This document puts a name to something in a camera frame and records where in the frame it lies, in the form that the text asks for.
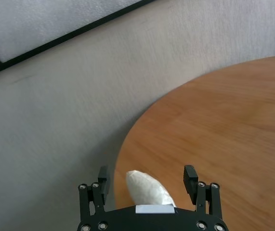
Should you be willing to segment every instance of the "round wooden table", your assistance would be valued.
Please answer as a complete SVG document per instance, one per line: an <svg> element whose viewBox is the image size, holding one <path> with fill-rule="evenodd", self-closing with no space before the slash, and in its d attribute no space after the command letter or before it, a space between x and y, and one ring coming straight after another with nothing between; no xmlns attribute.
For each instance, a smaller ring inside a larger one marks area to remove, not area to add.
<svg viewBox="0 0 275 231"><path fill-rule="evenodd" d="M221 186L229 230L275 230L275 57L198 77L153 104L127 135L115 170L117 208L133 205L129 170L158 179L193 209L183 167Z"/></svg>

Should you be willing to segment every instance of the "white plastic bag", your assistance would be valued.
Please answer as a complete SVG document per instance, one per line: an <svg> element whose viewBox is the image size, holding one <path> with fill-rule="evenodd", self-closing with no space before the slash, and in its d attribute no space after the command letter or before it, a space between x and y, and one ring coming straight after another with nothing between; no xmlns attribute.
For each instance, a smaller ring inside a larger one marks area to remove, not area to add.
<svg viewBox="0 0 275 231"><path fill-rule="evenodd" d="M129 171L126 181L130 195L136 205L173 204L176 207L174 200L164 186L147 173L137 170Z"/></svg>

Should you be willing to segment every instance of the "bolt head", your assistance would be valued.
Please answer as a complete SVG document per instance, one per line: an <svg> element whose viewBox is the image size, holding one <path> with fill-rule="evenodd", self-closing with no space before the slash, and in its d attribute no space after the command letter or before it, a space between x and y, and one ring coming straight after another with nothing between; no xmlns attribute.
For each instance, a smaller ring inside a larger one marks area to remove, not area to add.
<svg viewBox="0 0 275 231"><path fill-rule="evenodd" d="M89 231L89 230L90 230L89 225L84 225L83 227L81 227L81 231Z"/></svg>
<svg viewBox="0 0 275 231"><path fill-rule="evenodd" d="M107 224L106 223L102 222L102 223L99 224L99 229L100 230L106 230L106 228L107 228Z"/></svg>
<svg viewBox="0 0 275 231"><path fill-rule="evenodd" d="M211 184L211 187L217 189L219 186L217 184Z"/></svg>
<svg viewBox="0 0 275 231"><path fill-rule="evenodd" d="M204 184L203 182L198 182L198 185L199 185L200 187L204 187L204 186L205 186L205 184Z"/></svg>
<svg viewBox="0 0 275 231"><path fill-rule="evenodd" d="M224 231L225 230L221 225L215 225L214 228L216 231Z"/></svg>
<svg viewBox="0 0 275 231"><path fill-rule="evenodd" d="M199 221L196 225L201 230L205 230L207 228L207 226L202 221Z"/></svg>

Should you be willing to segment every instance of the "black border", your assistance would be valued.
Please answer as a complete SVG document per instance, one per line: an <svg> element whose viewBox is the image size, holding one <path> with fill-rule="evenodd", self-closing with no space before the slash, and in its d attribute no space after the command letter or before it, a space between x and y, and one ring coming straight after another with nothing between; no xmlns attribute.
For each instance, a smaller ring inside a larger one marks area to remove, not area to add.
<svg viewBox="0 0 275 231"><path fill-rule="evenodd" d="M135 10L135 9L141 7L141 6L144 6L144 5L146 5L146 4L150 3L150 2L153 2L153 1L155 1L155 0L141 0L139 2L136 2L136 3L134 3L134 4L132 4L132 5L128 6L128 7L126 7L126 8L123 8L123 9L121 9L121 10L115 12L115 13L112 13L112 14L104 17L104 18L101 18L101 19L99 19L99 20L97 20L97 21L95 21L93 23L90 23L90 24L88 24L86 26L83 26L83 27L81 27L81 28L79 28L79 29L77 29L75 31L72 31L72 32L66 34L66 35L63 35L63 36L61 36L61 37L59 37L59 38L57 38L57 39L55 39L53 41L45 43L42 46L39 46L39 47L37 47L37 48L35 48L35 49L31 50L31 51L28 51L28 52L26 52L24 54L21 54L21 55L17 56L16 58L8 60L8 61L6 61L4 63L0 62L0 71L4 70L4 69L6 69L6 68L8 68L10 66L13 66L13 65L15 65L17 63L20 63L20 62L22 62L22 61L24 61L24 60L26 60L26 59L28 59L28 58L30 58L32 56L35 56L36 54L39 54L39 53L41 53L43 51L46 51L49 48L57 46L57 45L59 45L62 42L65 42L65 41L67 41L67 40L69 40L71 38L74 38L75 36L78 36L78 35L80 35L82 33L85 33L85 32L87 32L87 31L89 31L89 30L91 30L91 29L93 29L93 28L95 28L97 26L100 26L100 25L102 25L104 23L107 23L107 22L109 22L109 21L111 21L111 20L113 20L115 18L118 18L118 17L120 17L120 16L122 16L122 15L128 13L128 12L131 12L131 11L133 11L133 10Z"/></svg>

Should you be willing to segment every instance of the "wooden table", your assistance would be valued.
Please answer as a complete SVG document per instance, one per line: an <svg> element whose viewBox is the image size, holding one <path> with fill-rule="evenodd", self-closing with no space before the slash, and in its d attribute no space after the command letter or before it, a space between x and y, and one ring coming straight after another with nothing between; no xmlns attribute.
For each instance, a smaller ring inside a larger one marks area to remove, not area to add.
<svg viewBox="0 0 275 231"><path fill-rule="evenodd" d="M115 170L117 208L133 205L129 170L158 179L193 209L184 165L221 186L229 230L275 230L275 57L198 77L157 101L127 135Z"/></svg>

